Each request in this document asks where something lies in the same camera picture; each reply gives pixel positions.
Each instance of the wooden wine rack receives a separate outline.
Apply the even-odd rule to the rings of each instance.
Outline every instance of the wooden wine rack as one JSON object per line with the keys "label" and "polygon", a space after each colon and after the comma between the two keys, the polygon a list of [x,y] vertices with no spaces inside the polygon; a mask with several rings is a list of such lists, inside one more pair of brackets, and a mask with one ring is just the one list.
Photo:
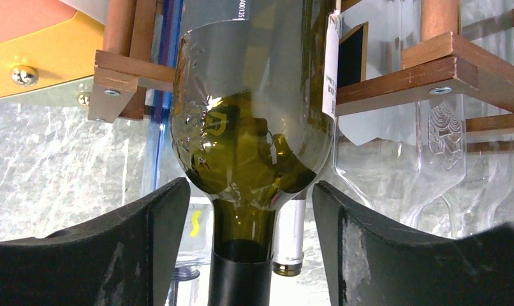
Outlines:
{"label": "wooden wine rack", "polygon": [[[360,1],[345,0],[342,10]],[[514,10],[460,28],[459,1],[422,0],[422,42],[402,51],[402,69],[338,88],[336,114],[434,99],[432,89],[449,87],[452,91],[440,97],[465,94],[513,113],[467,119],[469,135],[514,133],[514,65],[471,42],[514,27]],[[152,113],[145,106],[146,89],[172,91],[175,69],[149,62],[158,7],[161,1],[110,0],[103,50],[96,52],[89,119],[142,120]],[[471,152],[511,149],[514,142],[468,145]]]}

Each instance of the white label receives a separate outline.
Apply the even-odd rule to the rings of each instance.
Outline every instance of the white label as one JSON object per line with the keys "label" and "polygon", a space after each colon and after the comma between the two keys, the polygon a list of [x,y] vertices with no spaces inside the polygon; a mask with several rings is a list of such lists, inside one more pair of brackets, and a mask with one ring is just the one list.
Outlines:
{"label": "white label", "polygon": [[336,118],[336,89],[338,79],[338,51],[340,44],[340,11],[328,16],[325,44],[325,79],[323,81],[323,113]]}

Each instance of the yellow object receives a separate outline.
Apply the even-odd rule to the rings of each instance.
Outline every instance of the yellow object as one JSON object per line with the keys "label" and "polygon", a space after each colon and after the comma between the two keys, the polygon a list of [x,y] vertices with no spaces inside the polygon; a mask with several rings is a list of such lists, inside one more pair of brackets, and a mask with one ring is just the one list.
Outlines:
{"label": "yellow object", "polygon": [[193,229],[189,233],[190,237],[195,237],[199,234],[199,217],[201,216],[201,211],[196,210],[191,216],[191,225],[193,225]]}
{"label": "yellow object", "polygon": [[[0,98],[93,75],[96,50],[103,45],[104,28],[78,11],[60,24],[0,43]],[[30,87],[15,84],[11,68],[16,65],[37,70],[37,84]]]}

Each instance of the blue edge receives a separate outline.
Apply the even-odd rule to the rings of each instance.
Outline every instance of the blue edge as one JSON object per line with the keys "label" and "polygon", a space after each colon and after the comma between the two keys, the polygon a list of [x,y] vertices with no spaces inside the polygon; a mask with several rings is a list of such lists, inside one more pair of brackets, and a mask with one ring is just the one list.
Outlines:
{"label": "blue edge", "polygon": [[[159,43],[159,64],[175,67],[180,41],[183,0],[167,0],[163,5],[163,24]],[[168,132],[171,92],[154,91],[153,111],[147,133],[147,157],[144,165],[143,194],[161,186],[162,156],[172,153]]]}

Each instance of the metal screw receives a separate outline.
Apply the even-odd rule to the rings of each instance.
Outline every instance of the metal screw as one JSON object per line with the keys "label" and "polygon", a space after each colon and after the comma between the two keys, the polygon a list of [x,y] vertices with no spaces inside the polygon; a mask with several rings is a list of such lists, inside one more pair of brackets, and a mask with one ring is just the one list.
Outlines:
{"label": "metal screw", "polygon": [[19,86],[30,87],[39,81],[39,73],[32,67],[17,65],[11,69],[11,79]]}
{"label": "metal screw", "polygon": [[77,95],[77,103],[82,107],[88,107],[90,105],[91,92],[81,91]]}
{"label": "metal screw", "polygon": [[120,96],[120,92],[115,91],[114,89],[105,89],[105,94],[108,94],[109,96],[113,96],[113,97]]}
{"label": "metal screw", "polygon": [[436,87],[436,88],[430,90],[430,94],[436,94],[436,95],[448,94],[451,91],[452,91],[452,88],[450,88],[450,87]]}

